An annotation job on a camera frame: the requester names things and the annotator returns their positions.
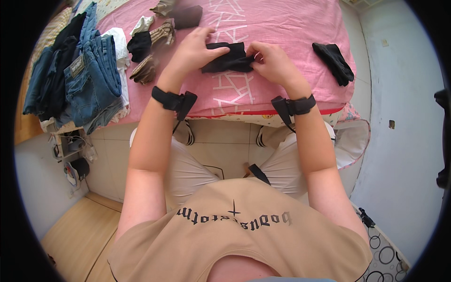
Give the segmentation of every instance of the leather label on jeans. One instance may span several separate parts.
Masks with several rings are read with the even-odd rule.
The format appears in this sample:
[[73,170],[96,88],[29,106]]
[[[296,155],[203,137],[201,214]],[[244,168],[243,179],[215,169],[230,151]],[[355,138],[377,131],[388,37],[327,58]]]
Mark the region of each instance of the leather label on jeans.
[[83,55],[78,56],[69,66],[72,77],[76,77],[84,69]]

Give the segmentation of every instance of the black sock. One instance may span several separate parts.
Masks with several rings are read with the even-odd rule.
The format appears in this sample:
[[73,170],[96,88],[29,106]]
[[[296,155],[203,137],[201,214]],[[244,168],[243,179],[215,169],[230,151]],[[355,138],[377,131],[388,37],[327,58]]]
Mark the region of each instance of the black sock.
[[349,81],[354,80],[354,74],[336,44],[313,43],[312,47],[315,53],[327,64],[333,76],[337,79],[338,85],[346,86]]
[[127,50],[132,53],[132,62],[139,63],[150,54],[152,40],[148,31],[137,32],[127,43]]
[[227,42],[207,44],[207,49],[216,49],[219,47],[229,47],[230,52],[206,64],[202,68],[203,74],[218,73],[226,71],[228,69],[244,73],[248,73],[253,70],[253,68],[251,68],[249,64],[254,61],[254,57],[253,56],[246,57],[243,42],[233,44],[229,44]]

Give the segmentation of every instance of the wrist strap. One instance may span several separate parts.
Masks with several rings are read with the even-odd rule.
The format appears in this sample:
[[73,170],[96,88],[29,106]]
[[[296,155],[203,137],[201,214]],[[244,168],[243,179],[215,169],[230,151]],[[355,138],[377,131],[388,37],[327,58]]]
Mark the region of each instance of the wrist strap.
[[297,100],[288,100],[290,116],[307,114],[315,105],[316,101],[313,94],[308,98],[303,97]]
[[152,89],[152,97],[159,101],[166,110],[175,111],[177,113],[177,120],[185,119],[189,110],[193,107],[197,100],[197,95],[186,91],[185,94],[177,95],[171,92],[164,92],[157,86]]
[[276,98],[271,100],[271,104],[274,109],[277,111],[279,116],[285,125],[293,132],[295,132],[291,127],[291,119],[290,116],[294,115],[303,115],[310,112],[310,109],[316,105],[315,98],[313,94],[310,95],[309,98],[300,98],[297,100],[287,100],[282,98],[281,96],[277,96]]

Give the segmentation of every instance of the hand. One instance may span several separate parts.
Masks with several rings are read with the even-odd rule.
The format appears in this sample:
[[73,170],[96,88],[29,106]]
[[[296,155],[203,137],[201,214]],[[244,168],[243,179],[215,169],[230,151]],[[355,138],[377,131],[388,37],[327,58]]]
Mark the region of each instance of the hand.
[[290,99],[310,96],[310,85],[279,45],[254,41],[246,51],[246,56],[251,55],[256,55],[251,67],[285,88]]
[[206,39],[213,28],[196,28],[180,43],[177,51],[167,67],[174,72],[187,74],[193,70],[200,69],[219,56],[230,51],[228,47],[209,50],[205,45]]

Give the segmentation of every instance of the beige t-shirt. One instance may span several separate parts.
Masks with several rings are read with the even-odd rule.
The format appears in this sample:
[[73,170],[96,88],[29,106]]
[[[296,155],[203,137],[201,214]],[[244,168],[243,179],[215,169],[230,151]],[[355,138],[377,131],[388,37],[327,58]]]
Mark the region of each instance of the beige t-shirt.
[[206,281],[227,255],[283,277],[338,282],[356,281],[372,259],[357,233],[252,177],[207,184],[160,220],[130,228],[108,262],[120,282]]

